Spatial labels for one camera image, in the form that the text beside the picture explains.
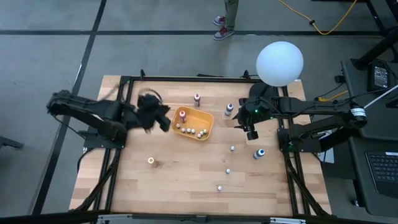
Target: white ball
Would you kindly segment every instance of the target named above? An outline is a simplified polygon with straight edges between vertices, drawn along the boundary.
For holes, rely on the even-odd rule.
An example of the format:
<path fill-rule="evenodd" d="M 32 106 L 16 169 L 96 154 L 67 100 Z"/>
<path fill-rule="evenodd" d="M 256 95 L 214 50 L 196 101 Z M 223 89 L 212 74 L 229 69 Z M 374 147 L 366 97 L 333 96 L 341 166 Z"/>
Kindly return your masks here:
<path fill-rule="evenodd" d="M 296 80 L 303 70 L 300 49 L 289 42 L 269 44 L 259 54 L 256 70 L 260 79 L 271 86 L 286 86 Z"/>

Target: sneaker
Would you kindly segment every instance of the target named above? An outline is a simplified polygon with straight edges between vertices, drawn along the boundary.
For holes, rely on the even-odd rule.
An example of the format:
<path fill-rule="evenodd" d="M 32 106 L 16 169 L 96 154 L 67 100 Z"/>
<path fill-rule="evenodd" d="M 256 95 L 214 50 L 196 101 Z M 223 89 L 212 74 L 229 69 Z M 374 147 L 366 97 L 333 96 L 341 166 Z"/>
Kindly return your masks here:
<path fill-rule="evenodd" d="M 228 30 L 227 28 L 223 27 L 218 31 L 213 38 L 215 40 L 224 40 L 225 38 L 231 36 L 232 34 L 235 33 L 235 30 Z"/>
<path fill-rule="evenodd" d="M 213 23 L 218 25 L 218 26 L 224 26 L 225 25 L 225 17 L 224 16 L 217 16 L 213 20 Z"/>

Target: paint bottle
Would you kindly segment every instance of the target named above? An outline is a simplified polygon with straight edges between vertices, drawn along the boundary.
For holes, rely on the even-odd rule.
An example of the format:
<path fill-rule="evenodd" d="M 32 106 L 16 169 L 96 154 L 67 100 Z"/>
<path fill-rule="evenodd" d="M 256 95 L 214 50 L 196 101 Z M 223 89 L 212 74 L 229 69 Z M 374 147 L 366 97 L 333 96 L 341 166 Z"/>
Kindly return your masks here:
<path fill-rule="evenodd" d="M 234 106 L 231 103 L 226 105 L 225 115 L 231 116 L 233 109 L 234 109 Z"/>
<path fill-rule="evenodd" d="M 157 166 L 159 166 L 159 162 L 156 161 L 153 157 L 150 157 L 148 159 L 148 163 L 151 167 L 156 168 Z"/>
<path fill-rule="evenodd" d="M 187 122 L 187 114 L 185 113 L 185 111 L 180 111 L 180 120 L 181 123 Z"/>
<path fill-rule="evenodd" d="M 193 96 L 193 100 L 194 100 L 194 105 L 196 107 L 200 106 L 200 95 L 197 93 Z"/>
<path fill-rule="evenodd" d="M 254 153 L 253 157 L 254 157 L 255 159 L 260 159 L 265 153 L 266 153 L 265 150 L 259 149 L 259 150 L 257 150 L 257 151 Z"/>

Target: gray floor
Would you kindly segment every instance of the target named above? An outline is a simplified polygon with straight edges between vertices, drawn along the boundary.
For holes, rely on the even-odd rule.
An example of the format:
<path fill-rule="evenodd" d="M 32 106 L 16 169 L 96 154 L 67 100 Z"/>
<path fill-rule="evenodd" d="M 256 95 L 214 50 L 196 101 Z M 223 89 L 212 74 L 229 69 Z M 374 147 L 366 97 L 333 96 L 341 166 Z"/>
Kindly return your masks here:
<path fill-rule="evenodd" d="M 348 2 L 289 1 L 323 30 L 333 27 Z M 382 3 L 375 7 L 383 23 L 396 24 Z M 81 29 L 93 26 L 100 0 L 0 0 L 1 29 Z M 217 30 L 211 20 L 224 10 L 222 0 L 108 0 L 100 30 Z M 305 19 L 275 1 L 241 1 L 237 30 L 312 30 Z M 358 4 L 339 30 L 377 30 L 365 4 Z M 0 151 L 0 217 L 29 213 L 58 128 L 46 114 L 51 93 L 72 89 L 88 36 L 0 35 L 0 135 L 24 142 L 22 150 Z M 304 56 L 301 79 L 312 99 L 334 88 L 340 61 L 359 57 L 380 41 L 375 37 L 304 37 L 236 35 L 216 42 L 210 35 L 97 36 L 79 95 L 96 98 L 103 75 L 238 77 L 256 73 L 258 53 L 278 40 L 297 45 Z M 387 51 L 384 59 L 392 59 Z M 72 120 L 71 126 L 86 129 Z M 65 212 L 76 178 L 83 141 L 68 131 L 44 206 L 44 213 Z M 333 214 L 343 218 L 397 223 L 353 207 L 352 183 L 326 178 Z"/>

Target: person's legs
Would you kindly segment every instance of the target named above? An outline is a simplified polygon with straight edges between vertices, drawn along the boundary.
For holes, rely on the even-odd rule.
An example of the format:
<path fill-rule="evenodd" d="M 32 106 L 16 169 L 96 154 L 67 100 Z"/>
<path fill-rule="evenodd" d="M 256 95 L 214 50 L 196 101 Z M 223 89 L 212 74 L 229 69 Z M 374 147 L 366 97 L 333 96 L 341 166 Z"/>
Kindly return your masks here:
<path fill-rule="evenodd" d="M 224 0 L 225 3 L 225 27 L 228 30 L 235 30 L 235 19 L 238 13 L 239 0 Z"/>
<path fill-rule="evenodd" d="M 215 40 L 223 40 L 235 33 L 235 18 L 238 12 L 239 0 L 224 0 L 225 3 L 225 17 L 216 17 L 213 23 L 218 26 L 223 26 L 220 31 L 214 35 Z"/>

